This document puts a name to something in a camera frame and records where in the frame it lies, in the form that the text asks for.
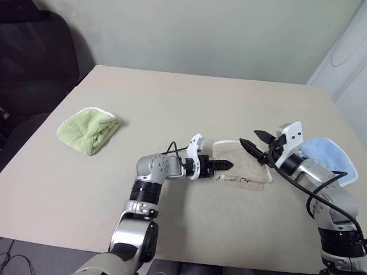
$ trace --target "white towel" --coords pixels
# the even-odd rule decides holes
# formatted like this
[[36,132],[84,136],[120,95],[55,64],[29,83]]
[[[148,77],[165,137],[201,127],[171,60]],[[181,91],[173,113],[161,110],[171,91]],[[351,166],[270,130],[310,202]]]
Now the white towel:
[[233,163],[227,171],[216,171],[215,179],[226,185],[261,191],[263,183],[270,183],[273,178],[267,166],[261,166],[235,140],[221,140],[213,144],[213,159],[226,159]]

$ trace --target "dark floor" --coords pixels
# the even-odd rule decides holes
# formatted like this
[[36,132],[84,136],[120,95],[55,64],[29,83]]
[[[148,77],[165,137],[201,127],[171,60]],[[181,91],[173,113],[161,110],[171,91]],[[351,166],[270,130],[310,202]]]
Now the dark floor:
[[[0,237],[0,254],[7,252],[12,240]],[[34,275],[70,275],[96,253],[67,249],[37,243],[15,241],[11,255],[22,254],[32,262]],[[0,256],[0,265],[5,255]],[[21,257],[12,259],[4,268],[2,275],[28,275],[28,263]],[[179,264],[176,262],[155,260],[144,264],[139,275],[292,275],[292,273],[269,272],[241,268],[219,268],[206,265]]]

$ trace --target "beige tabletop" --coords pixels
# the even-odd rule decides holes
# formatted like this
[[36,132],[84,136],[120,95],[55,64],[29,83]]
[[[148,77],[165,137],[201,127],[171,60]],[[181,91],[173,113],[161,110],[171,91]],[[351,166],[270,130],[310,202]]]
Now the beige tabletop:
[[[59,125],[85,107],[125,125],[94,156],[56,138]],[[104,252],[135,180],[141,156],[180,147],[192,136],[264,144],[254,129],[275,133],[299,120],[304,138],[340,145],[360,178],[348,187],[367,230],[366,153],[325,91],[317,87],[96,66],[0,174],[0,236]],[[286,272],[323,267],[317,226],[306,197],[274,171],[262,192],[210,179],[167,181],[159,206],[157,258]]]

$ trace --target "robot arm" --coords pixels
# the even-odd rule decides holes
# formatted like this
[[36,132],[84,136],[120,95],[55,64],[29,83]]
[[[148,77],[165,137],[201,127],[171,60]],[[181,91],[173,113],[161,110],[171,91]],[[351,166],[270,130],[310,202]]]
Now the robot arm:
[[[255,134],[269,144],[269,151],[261,152],[249,140],[240,139],[245,150],[260,164],[274,168],[313,197],[311,209],[307,211],[315,219],[321,237],[321,257],[327,267],[321,274],[367,274],[365,240],[356,222],[357,201],[339,185],[332,171],[298,156],[299,145],[303,142],[301,123],[281,126],[277,137],[265,131],[255,131]],[[324,183],[325,188],[320,188],[316,195],[314,190]]]
[[158,239],[158,201],[166,179],[207,178],[215,170],[228,170],[227,160],[209,160],[198,155],[204,138],[197,134],[186,149],[186,157],[156,154],[144,156],[136,165],[137,177],[112,235],[107,253],[94,256],[74,275],[133,275],[154,257]]

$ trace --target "black chair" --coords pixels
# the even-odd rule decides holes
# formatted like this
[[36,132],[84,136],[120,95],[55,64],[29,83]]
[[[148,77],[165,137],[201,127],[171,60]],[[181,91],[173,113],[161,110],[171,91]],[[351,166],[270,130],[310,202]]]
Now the black chair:
[[[9,139],[0,151],[1,163],[10,161],[42,124],[33,116],[53,111],[78,80],[67,23],[56,13],[39,10],[31,0],[0,1],[0,107],[12,116],[29,118],[15,133],[2,132]],[[15,135],[18,141],[11,142]]]

